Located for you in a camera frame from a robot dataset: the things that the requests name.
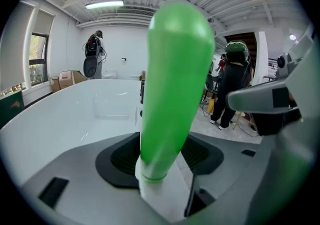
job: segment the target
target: green bottle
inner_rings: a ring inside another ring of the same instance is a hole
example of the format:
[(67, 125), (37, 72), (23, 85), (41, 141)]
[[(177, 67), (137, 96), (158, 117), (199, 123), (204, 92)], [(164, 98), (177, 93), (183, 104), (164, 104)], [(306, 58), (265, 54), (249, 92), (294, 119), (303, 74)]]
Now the green bottle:
[(152, 17), (141, 132), (141, 173), (161, 182), (184, 145), (215, 52), (207, 19), (171, 3)]

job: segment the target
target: concrete floor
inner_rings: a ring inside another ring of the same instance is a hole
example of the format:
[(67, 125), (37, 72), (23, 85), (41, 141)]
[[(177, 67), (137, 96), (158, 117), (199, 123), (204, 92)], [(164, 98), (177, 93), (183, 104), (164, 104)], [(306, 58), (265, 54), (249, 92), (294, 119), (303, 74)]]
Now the concrete floor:
[[(212, 137), (217, 137), (221, 139), (226, 139), (229, 141), (236, 141), (236, 142), (243, 142), (243, 143), (253, 143), (253, 144), (260, 144), (262, 137), (259, 136), (256, 132), (254, 132), (250, 126), (249, 121), (243, 117), (240, 117), (238, 121), (238, 125), (233, 129), (234, 125), (230, 124), (228, 129), (220, 130), (218, 128), (220, 124), (220, 119), (217, 121), (217, 124), (210, 123), (210, 116), (208, 114), (203, 113), (201, 107), (198, 108), (195, 118), (193, 120), (192, 126), (190, 131), (208, 135)], [(232, 121), (235, 122), (238, 118), (238, 115), (234, 115)], [(188, 188), (191, 188), (193, 174), (189, 169), (185, 159), (183, 158), (181, 152), (179, 153), (176, 159), (177, 165), (180, 168), (182, 176), (184, 178), (185, 183), (187, 184)]]

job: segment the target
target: roller shade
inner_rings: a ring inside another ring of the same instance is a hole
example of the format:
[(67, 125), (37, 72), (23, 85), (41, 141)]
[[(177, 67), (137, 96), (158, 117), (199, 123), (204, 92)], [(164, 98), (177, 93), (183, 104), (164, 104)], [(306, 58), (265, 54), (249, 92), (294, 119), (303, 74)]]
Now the roller shade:
[(25, 81), (23, 50), (33, 7), (19, 2), (12, 11), (1, 35), (0, 90)]
[(52, 15), (39, 10), (32, 32), (42, 35), (49, 35), (53, 19), (54, 17)]

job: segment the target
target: light fixture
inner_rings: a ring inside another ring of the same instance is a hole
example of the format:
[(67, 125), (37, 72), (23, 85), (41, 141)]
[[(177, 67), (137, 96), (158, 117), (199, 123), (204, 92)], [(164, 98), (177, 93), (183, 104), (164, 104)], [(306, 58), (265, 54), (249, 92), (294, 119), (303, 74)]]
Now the light fixture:
[(296, 37), (296, 35), (294, 35), (294, 34), (290, 34), (290, 39), (291, 39), (291, 40), (296, 40), (297, 37)]
[(124, 2), (122, 0), (114, 0), (114, 1), (89, 3), (85, 5), (85, 8), (94, 9), (94, 8), (100, 8), (100, 7), (121, 7), (123, 5), (124, 5)]

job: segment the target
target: white sneaker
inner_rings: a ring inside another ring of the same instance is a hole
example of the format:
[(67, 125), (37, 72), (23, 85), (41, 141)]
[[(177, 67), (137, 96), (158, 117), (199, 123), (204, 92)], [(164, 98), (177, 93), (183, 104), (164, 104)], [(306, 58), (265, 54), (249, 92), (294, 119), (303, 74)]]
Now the white sneaker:
[(221, 127), (221, 125), (219, 125), (218, 128), (219, 128), (220, 130), (224, 130), (224, 129), (227, 129), (228, 127), (227, 127), (227, 128), (224, 128), (224, 127)]

